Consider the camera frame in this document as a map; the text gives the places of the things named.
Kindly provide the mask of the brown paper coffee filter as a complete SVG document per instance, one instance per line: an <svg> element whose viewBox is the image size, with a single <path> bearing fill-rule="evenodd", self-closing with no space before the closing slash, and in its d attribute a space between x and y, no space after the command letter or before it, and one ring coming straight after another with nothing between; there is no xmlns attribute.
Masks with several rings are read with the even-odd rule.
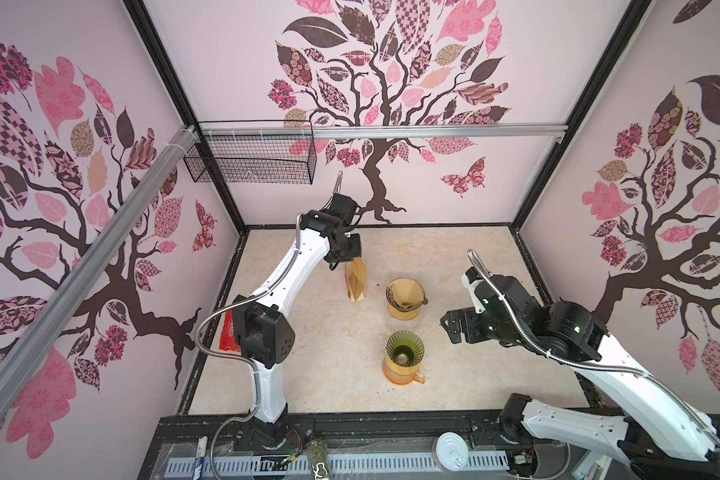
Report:
<svg viewBox="0 0 720 480"><path fill-rule="evenodd" d="M426 295L418 281L397 278L388 285L388 302L397 311L412 312L426 303Z"/></svg>

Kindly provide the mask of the green glass dripper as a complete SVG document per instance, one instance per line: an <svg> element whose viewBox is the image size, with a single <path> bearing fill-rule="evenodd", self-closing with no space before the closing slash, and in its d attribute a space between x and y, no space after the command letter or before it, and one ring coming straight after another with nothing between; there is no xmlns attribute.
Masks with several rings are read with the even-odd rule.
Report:
<svg viewBox="0 0 720 480"><path fill-rule="evenodd" d="M398 331L386 343L387 358L401 367L419 365L425 356L423 340L414 332Z"/></svg>

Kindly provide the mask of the orange glass pitcher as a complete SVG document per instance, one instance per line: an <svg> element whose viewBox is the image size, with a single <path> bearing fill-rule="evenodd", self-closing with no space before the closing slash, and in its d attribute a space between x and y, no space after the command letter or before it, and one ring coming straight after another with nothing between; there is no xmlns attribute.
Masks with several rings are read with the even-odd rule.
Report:
<svg viewBox="0 0 720 480"><path fill-rule="evenodd" d="M424 384L425 374L417 367L400 367L396 364L384 363L382 365L385 377L396 385L407 385L412 382Z"/></svg>

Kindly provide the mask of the clear glass carafe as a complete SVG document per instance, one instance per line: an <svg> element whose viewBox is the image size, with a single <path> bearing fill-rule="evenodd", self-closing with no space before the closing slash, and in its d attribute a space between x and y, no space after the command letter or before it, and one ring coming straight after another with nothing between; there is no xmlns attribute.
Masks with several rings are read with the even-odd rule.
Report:
<svg viewBox="0 0 720 480"><path fill-rule="evenodd" d="M396 318L391 318L388 321L388 327L391 332L398 332L398 331L417 332L420 329L421 323L422 323L422 320L419 317L416 317L416 318L410 319L410 320L400 320L400 319L396 319Z"/></svg>

